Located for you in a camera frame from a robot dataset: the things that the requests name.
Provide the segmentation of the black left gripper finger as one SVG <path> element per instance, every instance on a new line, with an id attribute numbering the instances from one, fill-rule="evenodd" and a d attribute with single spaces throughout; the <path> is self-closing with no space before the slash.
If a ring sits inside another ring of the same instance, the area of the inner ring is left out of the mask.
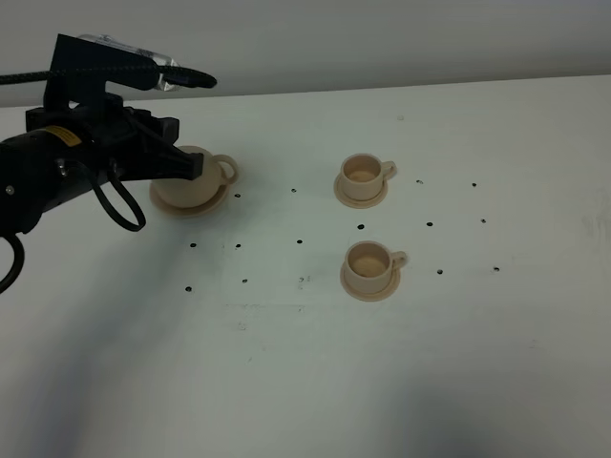
<path id="1" fill-rule="evenodd" d="M 121 160 L 121 178 L 194 180 L 202 174 L 203 154 L 186 153 L 172 144 L 145 142 Z"/>

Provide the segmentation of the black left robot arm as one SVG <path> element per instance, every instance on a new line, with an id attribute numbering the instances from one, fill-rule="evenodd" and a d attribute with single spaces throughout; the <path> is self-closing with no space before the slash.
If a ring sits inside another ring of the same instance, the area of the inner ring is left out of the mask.
<path id="1" fill-rule="evenodd" d="M 26 131 L 1 143 L 1 232 L 27 234 L 42 215 L 94 192 L 107 215 L 137 232 L 146 218 L 127 181 L 201 176 L 203 154 L 176 147 L 179 121 L 126 107 L 105 94 L 98 105 L 44 107 L 25 114 Z"/>

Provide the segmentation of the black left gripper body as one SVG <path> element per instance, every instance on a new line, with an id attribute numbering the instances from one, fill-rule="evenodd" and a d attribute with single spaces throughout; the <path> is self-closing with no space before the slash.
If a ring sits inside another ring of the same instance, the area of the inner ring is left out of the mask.
<path id="1" fill-rule="evenodd" d="M 68 131 L 69 144 L 54 156 L 66 163 L 81 162 L 94 171 L 107 171 L 112 164 L 121 177 L 121 160 L 145 142 L 165 142 L 175 146 L 179 121 L 156 117 L 148 110 L 123 105 L 117 95 L 108 95 L 101 111 L 79 104 L 66 111 L 48 112 L 34 108 L 26 112 L 29 132 L 48 134 L 53 127 Z"/>

